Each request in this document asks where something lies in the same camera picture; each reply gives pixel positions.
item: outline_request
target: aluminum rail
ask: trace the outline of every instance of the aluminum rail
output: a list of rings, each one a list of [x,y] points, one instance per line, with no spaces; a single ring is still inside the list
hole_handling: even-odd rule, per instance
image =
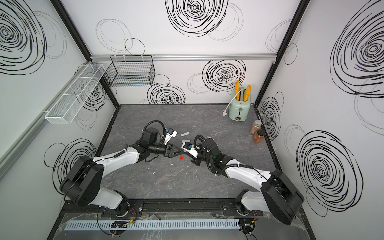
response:
[[[275,53],[240,54],[152,54],[152,55],[92,55],[93,62],[111,61],[210,61],[210,60],[270,60],[275,61]]]

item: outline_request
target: marble surface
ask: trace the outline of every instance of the marble surface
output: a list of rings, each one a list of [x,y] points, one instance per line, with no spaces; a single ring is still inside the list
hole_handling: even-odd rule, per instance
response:
[[[222,115],[224,108],[223,105],[123,105],[102,155],[119,151],[125,144],[133,144],[141,137],[145,124],[156,119],[166,128],[178,132],[170,143],[181,146],[182,140],[193,140],[197,134],[210,136],[222,153],[255,168],[273,171],[275,165],[265,140],[256,145],[249,134],[257,119],[253,109],[246,121],[236,122]],[[161,129],[158,123],[151,127]],[[181,137],[184,132],[189,135]],[[104,177],[101,185],[116,189],[128,198],[233,198],[243,189],[256,191],[236,179],[211,174],[204,162],[198,167],[190,157],[183,157],[160,155],[149,163],[142,161],[127,165]]]

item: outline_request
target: black wire basket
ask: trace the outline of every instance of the black wire basket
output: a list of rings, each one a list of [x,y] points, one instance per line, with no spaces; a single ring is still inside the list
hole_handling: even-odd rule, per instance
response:
[[[141,61],[129,61],[141,57]],[[151,87],[155,77],[153,58],[150,55],[111,56],[112,63],[104,77],[112,87]]]

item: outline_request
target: jar lid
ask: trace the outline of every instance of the jar lid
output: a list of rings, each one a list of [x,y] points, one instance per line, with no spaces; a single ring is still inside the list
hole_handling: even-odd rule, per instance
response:
[[[259,136],[264,136],[264,135],[265,135],[265,132],[264,132],[263,129],[260,129],[259,131],[257,131],[257,134],[258,134]]]

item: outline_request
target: black motor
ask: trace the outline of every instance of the black motor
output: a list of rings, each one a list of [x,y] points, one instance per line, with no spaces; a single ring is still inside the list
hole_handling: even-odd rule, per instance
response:
[[[272,172],[268,181],[262,185],[261,192],[271,213],[282,223],[290,225],[304,202],[303,195],[278,169]]]

